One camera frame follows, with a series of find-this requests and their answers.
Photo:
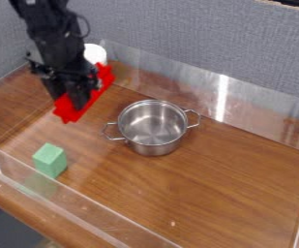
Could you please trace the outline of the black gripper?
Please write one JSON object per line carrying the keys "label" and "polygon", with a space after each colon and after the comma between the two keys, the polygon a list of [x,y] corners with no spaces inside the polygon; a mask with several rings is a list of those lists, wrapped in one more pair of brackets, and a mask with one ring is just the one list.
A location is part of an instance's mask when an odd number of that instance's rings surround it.
{"label": "black gripper", "polygon": [[54,101],[67,92],[74,108],[82,110],[91,99],[91,91],[97,88],[94,81],[75,82],[93,64],[85,58],[85,43],[55,47],[34,47],[26,52],[30,70],[37,74]]}

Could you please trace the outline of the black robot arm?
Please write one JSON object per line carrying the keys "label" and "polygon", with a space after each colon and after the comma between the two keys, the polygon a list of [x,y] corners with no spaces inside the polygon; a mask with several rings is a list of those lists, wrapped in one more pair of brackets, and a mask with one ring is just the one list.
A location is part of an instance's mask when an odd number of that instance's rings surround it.
{"label": "black robot arm", "polygon": [[39,75],[51,98],[67,96],[77,110],[85,109],[91,91],[101,88],[98,67],[85,57],[85,38],[78,19],[89,20],[67,8],[69,0],[9,0],[26,24],[35,49],[26,54],[30,70]]}

